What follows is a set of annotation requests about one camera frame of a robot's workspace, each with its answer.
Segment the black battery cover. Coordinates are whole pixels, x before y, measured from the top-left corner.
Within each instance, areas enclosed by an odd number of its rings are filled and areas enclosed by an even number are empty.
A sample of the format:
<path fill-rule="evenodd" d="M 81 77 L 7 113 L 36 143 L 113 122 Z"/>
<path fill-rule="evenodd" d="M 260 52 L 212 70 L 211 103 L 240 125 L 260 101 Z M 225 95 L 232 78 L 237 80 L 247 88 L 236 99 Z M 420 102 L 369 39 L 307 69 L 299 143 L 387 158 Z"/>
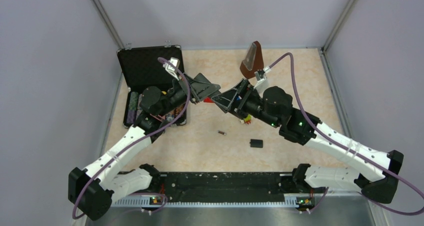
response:
<path fill-rule="evenodd" d="M 264 141 L 260 139 L 251 139 L 250 142 L 251 148 L 263 148 L 264 147 Z"/>

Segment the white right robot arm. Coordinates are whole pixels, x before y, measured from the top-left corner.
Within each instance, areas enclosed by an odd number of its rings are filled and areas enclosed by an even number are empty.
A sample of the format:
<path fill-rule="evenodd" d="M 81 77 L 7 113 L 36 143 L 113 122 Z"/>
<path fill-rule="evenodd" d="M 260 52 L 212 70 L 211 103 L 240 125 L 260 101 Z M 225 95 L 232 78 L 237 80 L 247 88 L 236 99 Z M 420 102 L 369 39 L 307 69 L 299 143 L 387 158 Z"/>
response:
<path fill-rule="evenodd" d="M 242 118 L 252 116 L 274 128 L 285 140 L 327 153 L 345 167 L 331 168 L 300 164 L 292 171 L 293 185 L 300 192 L 331 187 L 356 191 L 384 204 L 392 202 L 397 191 L 402 153 L 381 152 L 336 132 L 319 118 L 302 114 L 293 107 L 293 98 L 277 86 L 260 94 L 248 80 L 211 97 L 225 112 Z"/>

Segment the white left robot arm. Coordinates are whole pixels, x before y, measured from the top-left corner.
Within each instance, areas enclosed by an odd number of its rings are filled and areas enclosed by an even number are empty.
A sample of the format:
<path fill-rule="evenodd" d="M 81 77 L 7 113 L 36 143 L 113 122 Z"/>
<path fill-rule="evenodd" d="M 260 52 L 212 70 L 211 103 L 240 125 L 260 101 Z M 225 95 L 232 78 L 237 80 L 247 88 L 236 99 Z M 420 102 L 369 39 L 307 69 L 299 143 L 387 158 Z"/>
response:
<path fill-rule="evenodd" d="M 73 219 L 86 215 L 91 220 L 101 218 L 116 201 L 134 192 L 155 192 L 160 187 L 160 173 L 144 164 L 125 174 L 120 171 L 139 152 L 153 144 L 172 125 L 156 117 L 165 115 L 189 102 L 198 103 L 218 92 L 220 85 L 211 83 L 199 73 L 195 78 L 186 74 L 173 80 L 167 93 L 155 86 L 141 94 L 142 112 L 127 133 L 106 153 L 84 169 L 74 168 L 68 176 L 68 199 L 74 204 Z"/>

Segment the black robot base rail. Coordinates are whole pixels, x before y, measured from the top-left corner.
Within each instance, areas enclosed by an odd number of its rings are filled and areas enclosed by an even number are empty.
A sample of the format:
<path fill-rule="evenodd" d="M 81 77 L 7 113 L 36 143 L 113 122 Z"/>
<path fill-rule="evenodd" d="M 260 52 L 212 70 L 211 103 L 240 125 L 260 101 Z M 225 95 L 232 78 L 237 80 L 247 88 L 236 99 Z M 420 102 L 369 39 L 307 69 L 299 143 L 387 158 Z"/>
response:
<path fill-rule="evenodd" d="M 309 210 L 325 188 L 299 189 L 290 172 L 161 172 L 147 189 L 113 207 L 249 208 Z"/>

